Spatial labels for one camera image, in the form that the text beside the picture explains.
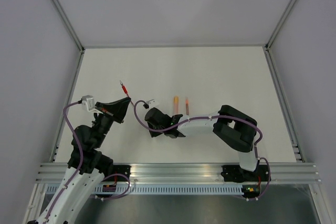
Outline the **red gel pen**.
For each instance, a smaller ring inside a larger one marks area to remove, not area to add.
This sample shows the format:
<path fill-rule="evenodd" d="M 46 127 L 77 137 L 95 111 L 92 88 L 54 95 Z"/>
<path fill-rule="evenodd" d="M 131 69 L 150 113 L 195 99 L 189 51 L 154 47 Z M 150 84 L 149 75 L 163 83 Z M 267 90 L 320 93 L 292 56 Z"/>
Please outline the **red gel pen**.
<path fill-rule="evenodd" d="M 120 80 L 119 82 L 120 82 L 120 85 L 121 85 L 121 88 L 122 88 L 124 94 L 125 94 L 128 98 L 131 99 L 131 97 L 129 96 L 128 90 L 127 90 L 127 88 L 125 87 L 125 85 L 123 84 L 123 82 L 122 82 L 121 80 Z M 133 103 L 132 99 L 130 100 L 130 103 L 131 103 L 131 105 L 134 107 L 134 103 Z"/>

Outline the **translucent orange highlighter marker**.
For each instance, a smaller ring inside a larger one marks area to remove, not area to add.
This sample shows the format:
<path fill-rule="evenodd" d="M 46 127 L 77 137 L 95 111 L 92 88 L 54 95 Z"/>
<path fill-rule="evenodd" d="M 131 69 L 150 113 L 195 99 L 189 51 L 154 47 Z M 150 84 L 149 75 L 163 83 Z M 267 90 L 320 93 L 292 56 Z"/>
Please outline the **translucent orange highlighter marker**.
<path fill-rule="evenodd" d="M 175 96 L 173 99 L 173 114 L 177 115 L 179 109 L 179 97 Z"/>

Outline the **wooden orange highlighter pencil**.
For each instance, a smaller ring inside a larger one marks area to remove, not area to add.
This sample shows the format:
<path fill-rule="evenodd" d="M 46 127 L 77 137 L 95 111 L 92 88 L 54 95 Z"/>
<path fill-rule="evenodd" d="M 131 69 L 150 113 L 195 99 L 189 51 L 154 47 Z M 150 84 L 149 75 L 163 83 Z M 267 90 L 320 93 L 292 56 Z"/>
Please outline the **wooden orange highlighter pencil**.
<path fill-rule="evenodd" d="M 189 99 L 185 99 L 185 109 L 186 109 L 186 115 L 190 115 L 190 110 L 189 110 Z"/>

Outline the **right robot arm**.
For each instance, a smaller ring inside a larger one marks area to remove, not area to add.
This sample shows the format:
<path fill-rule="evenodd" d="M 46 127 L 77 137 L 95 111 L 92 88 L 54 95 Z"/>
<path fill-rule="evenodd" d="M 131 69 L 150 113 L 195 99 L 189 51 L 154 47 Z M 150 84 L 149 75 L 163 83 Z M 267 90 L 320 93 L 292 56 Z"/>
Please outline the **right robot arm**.
<path fill-rule="evenodd" d="M 198 135 L 214 135 L 238 153 L 239 174 L 244 180 L 252 180 L 258 175 L 259 160 L 255 151 L 255 136 L 261 131 L 257 122 L 238 111 L 223 105 L 218 112 L 209 115 L 169 116 L 157 108 L 151 108 L 144 120 L 152 137 L 164 134 L 170 138 L 183 138 Z"/>

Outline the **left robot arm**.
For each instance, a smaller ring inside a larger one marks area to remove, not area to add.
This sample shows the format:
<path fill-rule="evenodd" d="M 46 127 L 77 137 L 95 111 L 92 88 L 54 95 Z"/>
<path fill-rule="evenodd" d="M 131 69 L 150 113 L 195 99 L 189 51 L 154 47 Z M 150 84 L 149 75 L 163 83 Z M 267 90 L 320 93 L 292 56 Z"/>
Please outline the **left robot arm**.
<path fill-rule="evenodd" d="M 110 102 L 96 102 L 91 95 L 66 105 L 63 116 L 72 132 L 73 150 L 67 163 L 67 169 L 53 198 L 46 209 L 31 223 L 74 223 L 85 202 L 95 187 L 112 177 L 122 177 L 127 182 L 126 189 L 116 198 L 123 197 L 130 189 L 131 182 L 125 173 L 114 173 L 113 159 L 98 149 L 110 131 L 114 122 L 122 124 L 126 116 L 129 97 Z M 91 126 L 73 127 L 67 117 L 68 109 L 82 105 L 87 112 L 94 114 Z"/>

